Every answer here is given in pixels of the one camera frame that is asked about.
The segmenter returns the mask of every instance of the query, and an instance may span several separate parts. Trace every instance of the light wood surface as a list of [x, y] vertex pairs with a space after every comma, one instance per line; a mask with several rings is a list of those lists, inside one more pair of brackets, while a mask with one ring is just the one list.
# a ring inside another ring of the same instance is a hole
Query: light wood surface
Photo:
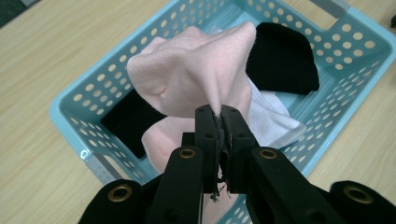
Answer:
[[[102, 186], [52, 125], [50, 102], [167, 2], [42, 0], [0, 30], [0, 223], [79, 221]], [[386, 27], [396, 13], [392, 0], [348, 2]], [[394, 63], [313, 184], [350, 179], [396, 203], [395, 75]]]

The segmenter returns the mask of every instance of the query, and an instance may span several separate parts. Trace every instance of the light blue plastic basket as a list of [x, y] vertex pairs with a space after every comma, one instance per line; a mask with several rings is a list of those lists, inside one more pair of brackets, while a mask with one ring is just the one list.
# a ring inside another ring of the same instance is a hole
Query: light blue plastic basket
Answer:
[[[50, 109], [52, 121], [104, 184], [121, 178], [109, 158], [131, 179], [145, 184], [157, 175], [147, 158], [137, 159], [100, 122], [134, 87], [125, 70], [127, 60], [154, 36], [170, 38], [192, 25], [208, 31], [243, 21], [272, 21], [305, 35], [318, 67], [319, 91], [307, 96], [278, 94], [290, 115], [307, 126], [300, 141], [281, 150], [308, 175], [396, 57], [395, 36], [379, 24], [342, 1], [317, 2], [338, 18], [329, 30], [277, 0], [172, 1], [61, 92]], [[220, 223], [250, 223], [244, 203], [240, 196]]]

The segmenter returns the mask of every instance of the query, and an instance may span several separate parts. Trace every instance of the basket hole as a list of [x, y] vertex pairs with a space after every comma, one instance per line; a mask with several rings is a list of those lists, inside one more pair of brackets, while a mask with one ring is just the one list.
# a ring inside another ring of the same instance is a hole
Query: basket hole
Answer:
[[332, 36], [333, 41], [339, 41], [341, 39], [341, 36], [339, 34], [335, 34]]
[[342, 69], [344, 68], [344, 66], [341, 65], [340, 63], [338, 63], [338, 64], [335, 65], [335, 68], [336, 68], [337, 70], [342, 70]]
[[90, 131], [90, 134], [91, 134], [93, 137], [96, 137], [96, 133], [94, 133], [93, 131]]
[[317, 42], [320, 42], [321, 41], [321, 36], [320, 35], [315, 35], [314, 36], [314, 40], [317, 41]]
[[140, 44], [144, 45], [148, 42], [148, 38], [143, 36], [143, 38], [140, 40]]
[[372, 74], [372, 71], [368, 71], [366, 74], [364, 74], [364, 77], [369, 77]]
[[363, 34], [360, 32], [357, 32], [357, 33], [353, 34], [353, 38], [356, 40], [361, 40], [363, 38]]
[[105, 87], [106, 87], [106, 88], [109, 88], [110, 86], [111, 86], [111, 81], [108, 80], [108, 81], [105, 83]]
[[176, 17], [176, 12], [172, 12], [171, 14], [171, 20], [173, 20]]
[[184, 9], [186, 9], [186, 5], [185, 4], [181, 5], [180, 11], [184, 11]]
[[156, 35], [158, 32], [157, 28], [151, 30], [151, 35]]
[[98, 81], [103, 81], [103, 79], [105, 79], [105, 74], [101, 74], [101, 75], [99, 75], [97, 78], [96, 78], [96, 80], [98, 80]]
[[325, 49], [330, 49], [330, 48], [332, 47], [332, 44], [329, 43], [329, 42], [326, 42], [326, 43], [323, 44], [323, 47], [324, 47]]
[[104, 102], [104, 101], [106, 101], [106, 100], [107, 100], [107, 96], [105, 96], [105, 95], [102, 96], [102, 97], [100, 98], [100, 101], [101, 101], [101, 102]]
[[329, 127], [330, 125], [332, 125], [332, 120], [327, 122], [326, 125], [324, 126], [325, 128]]
[[366, 47], [367, 49], [372, 49], [373, 47], [375, 47], [375, 42], [372, 40], [366, 41], [366, 43], [364, 43], [364, 47]]
[[355, 49], [353, 51], [353, 55], [355, 55], [356, 57], [360, 57], [361, 55], [363, 55], [363, 51], [361, 49]]
[[286, 20], [287, 21], [293, 21], [293, 16], [291, 16], [291, 15], [286, 16]]
[[349, 100], [345, 100], [343, 103], [341, 103], [342, 106], [346, 105], [347, 103], [349, 103]]
[[312, 148], [314, 148], [315, 144], [312, 144], [311, 146], [309, 146], [308, 151], [311, 150]]
[[125, 83], [126, 83], [126, 78], [123, 77], [123, 78], [120, 80], [120, 84], [123, 85], [123, 84], [125, 84]]
[[90, 108], [90, 110], [91, 110], [91, 111], [94, 111], [94, 110], [97, 109], [97, 107], [98, 107], [98, 105], [92, 105], [91, 108]]
[[341, 110], [338, 110], [337, 112], [335, 112], [335, 113], [333, 114], [333, 116], [334, 116], [334, 117], [337, 117], [340, 113], [341, 113]]
[[166, 23], [167, 23], [167, 21], [166, 21], [166, 20], [163, 20], [163, 21], [161, 22], [161, 27], [162, 27], [162, 28], [165, 27]]
[[131, 53], [135, 53], [137, 51], [137, 46], [132, 46], [131, 47]]
[[349, 24], [344, 24], [343, 27], [341, 28], [344, 32], [349, 32], [352, 27]]
[[352, 63], [352, 62], [353, 62], [353, 60], [351, 58], [345, 57], [344, 63]]
[[327, 119], [330, 116], [330, 114], [326, 114], [325, 116], [323, 116], [322, 119]]
[[88, 135], [88, 133], [85, 132], [85, 130], [83, 130], [83, 129], [79, 129], [79, 131], [80, 131], [81, 133], [85, 134], [85, 135]]
[[91, 145], [93, 145], [94, 147], [97, 147], [98, 145], [93, 141], [93, 140], [91, 140], [90, 139], [90, 143], [91, 143]]
[[318, 56], [323, 56], [323, 50], [318, 49], [318, 50], [317, 50], [317, 55], [318, 55]]
[[312, 30], [309, 28], [306, 28], [304, 32], [306, 35], [312, 35]]
[[109, 72], [112, 72], [112, 71], [114, 71], [115, 69], [116, 69], [116, 65], [115, 64], [111, 64], [109, 67], [108, 67], [108, 71]]
[[334, 51], [334, 55], [335, 56], [341, 56], [343, 54], [343, 52], [341, 51], [341, 50], [339, 50], [339, 49], [336, 49], [335, 51]]
[[301, 28], [301, 27], [303, 27], [303, 24], [300, 21], [297, 21], [296, 22], [296, 27], [297, 28]]
[[85, 90], [86, 91], [91, 91], [91, 90], [93, 90], [93, 84], [88, 84], [86, 87], [85, 87]]
[[103, 114], [103, 112], [105, 112], [104, 109], [98, 109], [98, 111], [96, 111], [96, 114], [101, 115], [101, 114]]
[[126, 55], [124, 54], [124, 55], [121, 55], [120, 56], [120, 63], [123, 63], [123, 62], [125, 62], [126, 61]]
[[302, 156], [302, 157], [298, 160], [298, 162], [302, 162], [303, 160], [305, 160], [305, 156]]
[[364, 72], [364, 71], [366, 71], [366, 67], [363, 67], [360, 71], [359, 71], [359, 73], [362, 73], [362, 72]]
[[80, 101], [82, 99], [82, 95], [81, 94], [77, 94], [73, 97], [74, 101]]
[[350, 47], [352, 47], [352, 44], [347, 41], [347, 42], [343, 43], [343, 47], [344, 47], [344, 49], [350, 49]]
[[326, 57], [326, 62], [327, 63], [332, 63], [332, 57]]
[[280, 16], [282, 16], [283, 15], [283, 9], [282, 8], [278, 8], [277, 9], [277, 14], [279, 14]]
[[84, 102], [82, 102], [83, 106], [88, 106], [91, 103], [90, 100], [85, 100]]
[[114, 75], [114, 78], [120, 78], [122, 76], [122, 72], [118, 72]]
[[376, 61], [375, 63], [373, 63], [372, 67], [376, 66], [377, 64], [379, 64], [379, 61]]

